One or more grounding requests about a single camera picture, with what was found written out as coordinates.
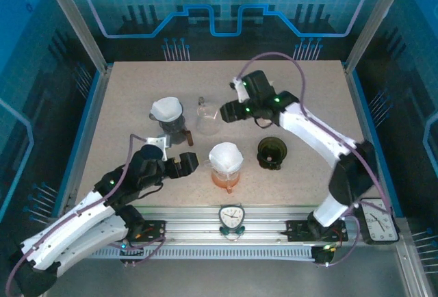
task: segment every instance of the speckled countertop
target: speckled countertop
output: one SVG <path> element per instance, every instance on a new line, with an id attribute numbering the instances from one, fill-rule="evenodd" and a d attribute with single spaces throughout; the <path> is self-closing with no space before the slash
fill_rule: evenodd
<path id="1" fill-rule="evenodd" d="M 149 119 L 152 103 L 175 96 L 184 106 L 187 128 L 194 146 L 187 142 L 168 149 L 169 157 L 196 152 L 200 166 L 181 179 L 164 181 L 161 192 L 134 205 L 187 206 L 223 205 L 317 205 L 327 195 L 331 168 L 314 150 L 291 133 L 278 127 L 258 128 L 252 120 L 222 124 L 219 133 L 203 136 L 196 131 L 198 97 L 222 105 L 237 98 L 229 87 L 245 61 L 215 62 L 117 62 L 112 69 L 96 131 L 90 147 L 77 199 L 82 199 L 101 177 L 126 160 L 129 134 L 156 137 L 162 131 Z M 301 61 L 307 76 L 305 105 L 317 117 L 356 140 L 362 140 L 359 121 L 339 61 Z M 258 61 L 250 70 L 261 69 L 277 92 L 289 90 L 299 96 L 298 70 L 286 61 Z M 288 149 L 282 169 L 259 167 L 257 145 L 267 136 L 282 139 Z M 232 194 L 217 188 L 203 165 L 217 143 L 233 142 L 244 156 L 240 182 Z M 134 144 L 134 150 L 141 147 Z"/>

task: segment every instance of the glass wall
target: glass wall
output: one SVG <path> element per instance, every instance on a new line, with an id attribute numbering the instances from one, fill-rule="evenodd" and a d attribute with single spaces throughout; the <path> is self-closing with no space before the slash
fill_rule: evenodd
<path id="1" fill-rule="evenodd" d="M 413 233 L 436 234 L 438 0 L 395 0 L 357 74 L 402 211 Z"/>
<path id="2" fill-rule="evenodd" d="M 56 0 L 0 8 L 0 235 L 21 241 L 53 211 L 95 69 Z"/>
<path id="3" fill-rule="evenodd" d="M 344 60 L 376 0 L 75 0 L 108 62 Z"/>

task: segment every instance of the analog clock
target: analog clock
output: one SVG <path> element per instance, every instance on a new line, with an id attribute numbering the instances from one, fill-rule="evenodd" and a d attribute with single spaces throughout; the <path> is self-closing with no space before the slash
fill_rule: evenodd
<path id="1" fill-rule="evenodd" d="M 228 232 L 239 231 L 245 218 L 245 211 L 241 206 L 224 206 L 219 210 L 219 219 Z"/>
<path id="2" fill-rule="evenodd" d="M 364 198 L 361 201 L 385 209 L 380 198 Z M 391 214 L 383 213 L 365 203 L 355 213 L 361 223 L 361 234 L 366 244 L 393 244 L 398 241 L 398 229 Z"/>

